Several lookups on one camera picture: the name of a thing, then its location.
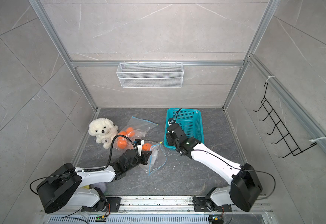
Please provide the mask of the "orange two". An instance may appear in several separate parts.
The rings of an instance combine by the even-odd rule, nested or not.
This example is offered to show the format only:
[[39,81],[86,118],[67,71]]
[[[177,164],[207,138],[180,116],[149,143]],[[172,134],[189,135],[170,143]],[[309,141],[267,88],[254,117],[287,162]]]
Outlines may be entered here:
[[150,143],[145,143],[145,144],[143,144],[143,146],[142,146],[142,151],[150,151],[151,147],[152,147],[152,144],[150,144]]

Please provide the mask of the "clear zip-top bag blue seal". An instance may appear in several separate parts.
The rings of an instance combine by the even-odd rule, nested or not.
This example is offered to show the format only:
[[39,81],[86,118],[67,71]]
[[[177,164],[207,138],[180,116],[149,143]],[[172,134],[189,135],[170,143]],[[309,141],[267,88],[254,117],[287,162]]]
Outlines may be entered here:
[[150,151],[152,152],[149,162],[147,165],[140,164],[139,167],[142,168],[147,175],[151,175],[165,165],[167,161],[167,155],[164,150],[162,142],[155,143],[152,141],[145,141],[144,143],[152,144]]

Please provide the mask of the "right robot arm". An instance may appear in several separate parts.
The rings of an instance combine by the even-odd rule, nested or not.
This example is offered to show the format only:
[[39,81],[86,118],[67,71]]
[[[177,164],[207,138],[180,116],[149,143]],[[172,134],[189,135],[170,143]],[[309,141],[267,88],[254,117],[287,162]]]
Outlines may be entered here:
[[167,127],[166,139],[175,146],[178,153],[204,164],[229,184],[228,187],[214,187],[208,192],[204,199],[208,210],[217,211],[221,206],[229,204],[234,204],[245,212],[251,210],[263,187],[256,170],[250,164],[240,165],[220,156],[201,141],[188,138],[177,123]]

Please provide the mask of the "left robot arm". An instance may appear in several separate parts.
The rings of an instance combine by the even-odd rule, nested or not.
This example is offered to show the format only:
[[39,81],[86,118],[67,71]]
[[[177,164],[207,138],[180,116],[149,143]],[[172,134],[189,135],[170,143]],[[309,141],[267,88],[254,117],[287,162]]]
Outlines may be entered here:
[[135,150],[124,152],[117,161],[106,168],[75,168],[66,163],[37,186],[37,194],[47,214],[64,207],[79,206],[82,211],[100,212],[108,207],[108,200],[99,183],[110,183],[122,179],[138,165],[147,165],[152,152]]

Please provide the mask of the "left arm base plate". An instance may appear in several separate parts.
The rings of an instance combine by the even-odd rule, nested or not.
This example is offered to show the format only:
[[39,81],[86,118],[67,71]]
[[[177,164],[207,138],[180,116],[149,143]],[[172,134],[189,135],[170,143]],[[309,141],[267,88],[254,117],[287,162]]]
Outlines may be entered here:
[[93,207],[83,206],[82,212],[118,212],[121,204],[121,197],[107,197],[100,199]]

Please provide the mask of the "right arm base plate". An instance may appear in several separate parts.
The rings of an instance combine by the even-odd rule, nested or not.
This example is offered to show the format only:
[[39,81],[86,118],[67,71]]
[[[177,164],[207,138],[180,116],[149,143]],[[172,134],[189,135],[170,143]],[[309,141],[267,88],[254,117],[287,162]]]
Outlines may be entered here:
[[231,212],[231,205],[217,206],[205,197],[192,197],[192,203],[195,212]]

